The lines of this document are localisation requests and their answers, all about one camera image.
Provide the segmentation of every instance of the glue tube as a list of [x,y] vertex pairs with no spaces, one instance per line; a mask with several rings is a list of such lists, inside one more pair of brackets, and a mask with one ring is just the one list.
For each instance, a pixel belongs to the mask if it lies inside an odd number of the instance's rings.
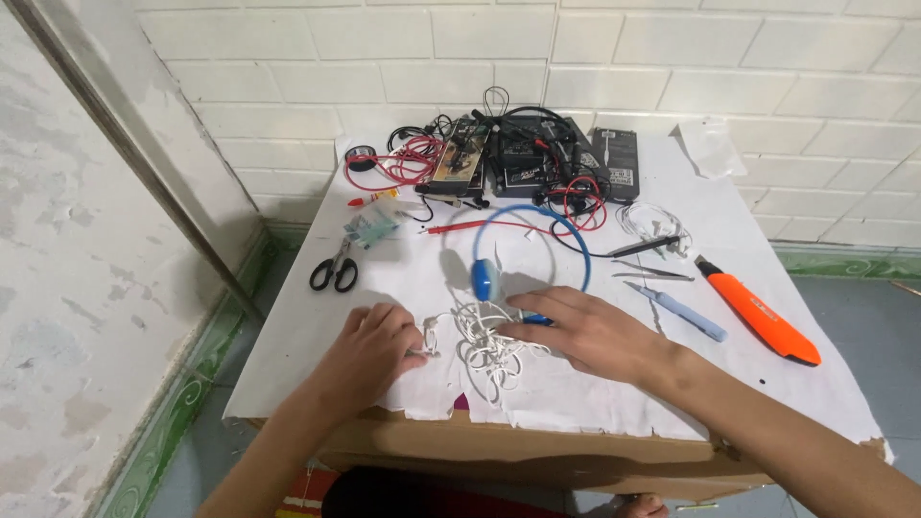
[[354,200],[349,201],[348,205],[349,206],[365,206],[383,196],[387,196],[388,198],[395,198],[399,195],[400,195],[400,189],[398,187],[394,187],[392,189],[381,191],[379,193],[374,193],[369,196],[362,196],[360,198],[355,198]]

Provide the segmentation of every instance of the earphone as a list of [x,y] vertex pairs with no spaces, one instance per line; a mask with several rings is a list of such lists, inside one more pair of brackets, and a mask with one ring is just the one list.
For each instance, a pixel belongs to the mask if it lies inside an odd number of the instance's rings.
[[[489,259],[478,259],[480,256],[480,239],[483,237],[483,232],[486,230],[486,227],[493,222],[499,216],[506,214],[508,212],[515,212],[518,210],[532,210],[534,212],[539,212],[545,216],[556,219],[563,224],[572,235],[576,237],[579,248],[582,249],[582,256],[585,257],[585,277],[582,280],[582,291],[585,291],[589,288],[589,280],[591,279],[591,256],[589,255],[589,247],[585,244],[585,241],[582,239],[582,236],[579,235],[578,230],[568,219],[556,214],[552,210],[548,210],[541,206],[533,205],[512,205],[506,206],[498,209],[494,212],[483,225],[477,230],[476,237],[473,239],[473,268],[470,271],[470,283],[473,286],[473,295],[476,296],[476,299],[480,302],[486,302],[488,300],[495,300],[499,296],[499,279],[498,272],[495,269],[495,265]],[[525,324],[543,324],[549,325],[553,321],[549,318],[540,315],[532,314],[524,318]]]

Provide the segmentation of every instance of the black scissors handle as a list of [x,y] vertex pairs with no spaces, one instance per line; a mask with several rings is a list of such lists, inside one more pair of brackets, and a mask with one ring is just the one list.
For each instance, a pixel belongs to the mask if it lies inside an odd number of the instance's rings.
[[[332,267],[334,265],[333,259],[327,259],[323,261],[313,270],[313,273],[310,274],[310,289],[314,291],[321,291],[326,289],[330,285],[330,280],[333,278]],[[345,278],[346,272],[349,270],[352,271],[352,280],[346,286],[342,286],[343,279]],[[322,273],[322,279],[318,281],[317,276]],[[355,283],[358,281],[358,265],[350,257],[343,259],[342,268],[339,269],[335,274],[336,280],[332,283],[332,287],[340,292],[345,293],[355,286]]]

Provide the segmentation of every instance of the white paper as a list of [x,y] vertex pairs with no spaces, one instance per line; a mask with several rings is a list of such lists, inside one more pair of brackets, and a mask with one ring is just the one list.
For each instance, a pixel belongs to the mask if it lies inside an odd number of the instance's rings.
[[[364,140],[353,140],[364,143]],[[729,332],[719,344],[681,318],[657,307],[611,275],[626,271],[606,259],[592,261],[588,292],[633,315],[670,339],[683,343],[719,368],[756,390],[793,407],[854,442],[882,437],[869,412],[867,401],[841,355],[815,322],[770,244],[727,178],[707,180],[694,174],[674,138],[640,138],[640,199],[667,208],[694,236],[694,250],[687,259],[641,253],[624,259],[696,277],[694,282],[649,280],[651,288],[669,293]],[[305,379],[338,334],[348,311],[377,301],[396,301],[416,317],[448,312],[472,300],[469,272],[475,230],[441,235],[398,232],[369,251],[352,251],[360,276],[356,289],[340,294],[327,289],[314,292],[308,286],[310,272],[332,257],[342,238],[341,222],[348,220],[343,199],[358,192],[337,173],[317,221],[297,256],[278,295],[268,321],[227,405],[226,417],[265,418],[298,383]],[[493,200],[495,206],[519,200]],[[438,211],[439,222],[483,218],[471,211]],[[536,213],[525,220],[547,221]],[[494,225],[488,228],[481,250],[502,264],[506,293],[547,285],[579,286],[583,258],[543,234]],[[611,218],[601,230],[585,235],[589,248],[607,252],[637,241]],[[823,363],[808,368],[780,358],[749,331],[694,267],[701,253],[727,273],[737,277],[765,303],[787,319],[820,350]],[[525,363],[519,387],[503,394],[494,408],[472,390],[463,362],[457,358],[460,335],[452,332],[448,317],[439,322],[438,350],[421,370],[400,379],[381,401],[390,409],[403,409],[410,418],[447,418],[454,398],[463,392],[474,422],[511,423],[537,430],[599,431],[648,437],[705,440],[699,423],[676,409],[624,383],[594,378],[573,370],[564,359],[531,358]]]
[[748,171],[736,147],[729,138],[726,119],[707,118],[703,121],[678,123],[688,157],[694,161],[705,178],[745,175]]

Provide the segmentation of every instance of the cardboard box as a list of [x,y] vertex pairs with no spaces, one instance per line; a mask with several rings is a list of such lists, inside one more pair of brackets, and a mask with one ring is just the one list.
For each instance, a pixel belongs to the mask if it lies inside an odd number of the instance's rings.
[[515,429],[471,423],[463,410],[445,421],[417,421],[370,408],[336,430],[317,458],[337,471],[372,465],[557,489],[655,491],[698,501],[773,483],[738,452],[710,442]]

